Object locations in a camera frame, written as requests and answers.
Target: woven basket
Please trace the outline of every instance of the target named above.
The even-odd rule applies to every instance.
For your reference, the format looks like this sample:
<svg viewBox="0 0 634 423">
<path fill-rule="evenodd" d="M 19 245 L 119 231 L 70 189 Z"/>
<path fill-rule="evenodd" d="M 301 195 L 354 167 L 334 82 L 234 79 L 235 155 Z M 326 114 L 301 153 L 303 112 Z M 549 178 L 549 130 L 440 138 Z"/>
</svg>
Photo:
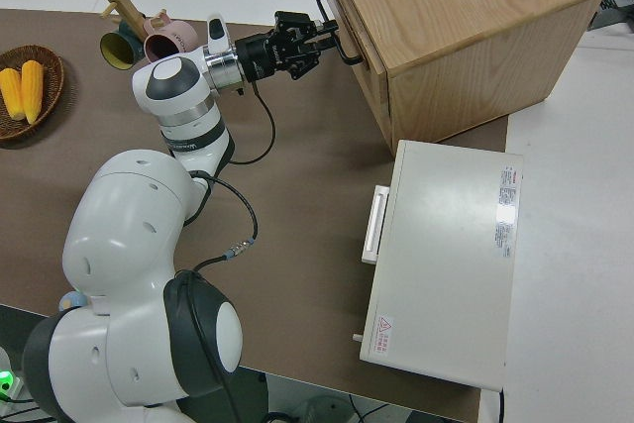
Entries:
<svg viewBox="0 0 634 423">
<path fill-rule="evenodd" d="M 61 59 L 49 49 L 37 45 L 18 47 L 0 55 L 0 70 L 3 68 L 22 69 L 22 64 L 34 59 L 44 67 L 44 90 L 42 112 L 34 124 L 26 119 L 14 121 L 9 117 L 4 100 L 0 97 L 0 142 L 14 141 L 28 136 L 42 124 L 53 110 L 63 87 L 63 66 Z"/>
</svg>

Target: pink mug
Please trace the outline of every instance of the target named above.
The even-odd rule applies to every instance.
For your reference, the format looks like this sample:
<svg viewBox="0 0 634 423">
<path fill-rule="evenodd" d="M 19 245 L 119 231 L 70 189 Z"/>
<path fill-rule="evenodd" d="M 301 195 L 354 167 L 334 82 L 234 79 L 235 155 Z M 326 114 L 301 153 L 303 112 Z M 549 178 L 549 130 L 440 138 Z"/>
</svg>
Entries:
<svg viewBox="0 0 634 423">
<path fill-rule="evenodd" d="M 162 20 L 162 27 L 155 28 L 152 25 L 155 18 Z M 144 29 L 148 32 L 148 37 L 143 48 L 150 62 L 175 53 L 193 52 L 198 48 L 198 35 L 194 28 L 182 20 L 171 20 L 166 13 L 161 12 L 146 19 Z"/>
</svg>

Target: warning triangle symbol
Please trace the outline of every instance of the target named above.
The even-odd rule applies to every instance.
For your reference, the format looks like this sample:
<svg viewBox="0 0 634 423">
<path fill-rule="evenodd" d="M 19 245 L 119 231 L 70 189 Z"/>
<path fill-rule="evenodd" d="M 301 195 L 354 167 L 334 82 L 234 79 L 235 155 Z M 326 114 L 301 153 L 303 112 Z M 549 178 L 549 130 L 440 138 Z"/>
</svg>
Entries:
<svg viewBox="0 0 634 423">
<path fill-rule="evenodd" d="M 381 317 L 378 321 L 378 332 L 385 332 L 387 329 L 391 329 L 391 324 Z"/>
</svg>

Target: wooden cabinet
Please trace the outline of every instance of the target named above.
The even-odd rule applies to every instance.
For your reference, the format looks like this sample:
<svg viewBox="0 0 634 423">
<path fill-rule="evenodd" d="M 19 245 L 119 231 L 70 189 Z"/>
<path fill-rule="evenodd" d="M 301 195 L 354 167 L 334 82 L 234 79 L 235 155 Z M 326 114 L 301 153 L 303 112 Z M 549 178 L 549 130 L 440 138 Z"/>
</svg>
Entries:
<svg viewBox="0 0 634 423">
<path fill-rule="evenodd" d="M 438 142 L 542 101 L 600 0 L 329 2 L 395 153 L 400 139 Z"/>
</svg>

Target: brown table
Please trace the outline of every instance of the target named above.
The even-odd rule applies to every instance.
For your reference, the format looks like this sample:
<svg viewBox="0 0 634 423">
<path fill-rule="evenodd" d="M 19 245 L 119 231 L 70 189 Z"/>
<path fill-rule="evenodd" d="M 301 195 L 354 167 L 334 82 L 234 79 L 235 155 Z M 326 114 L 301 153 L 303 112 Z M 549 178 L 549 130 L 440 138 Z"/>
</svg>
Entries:
<svg viewBox="0 0 634 423">
<path fill-rule="evenodd" d="M 0 150 L 2 301 L 53 314 L 70 290 L 61 252 L 76 205 L 93 174 L 129 149 L 166 152 L 157 122 L 134 100 L 131 71 L 101 58 L 99 39 L 115 26 L 94 14 L 0 10 L 0 52 L 38 44 L 63 59 L 58 108 L 38 132 Z M 202 37 L 204 26 L 195 24 Z M 230 26 L 234 39 L 265 31 Z M 360 361 L 373 268 L 361 252 L 375 184 L 390 183 L 393 159 L 352 72 L 335 53 L 299 81 L 279 73 L 259 84 L 277 123 L 271 154 L 222 173 L 252 202 L 254 247 L 208 267 L 244 327 L 242 365 L 464 421 L 476 421 L 479 390 Z M 253 92 L 218 101 L 236 141 L 234 159 L 268 142 Z M 448 141 L 503 151 L 506 120 Z M 193 267 L 248 236 L 242 204 L 217 189 L 180 236 L 176 268 Z"/>
</svg>

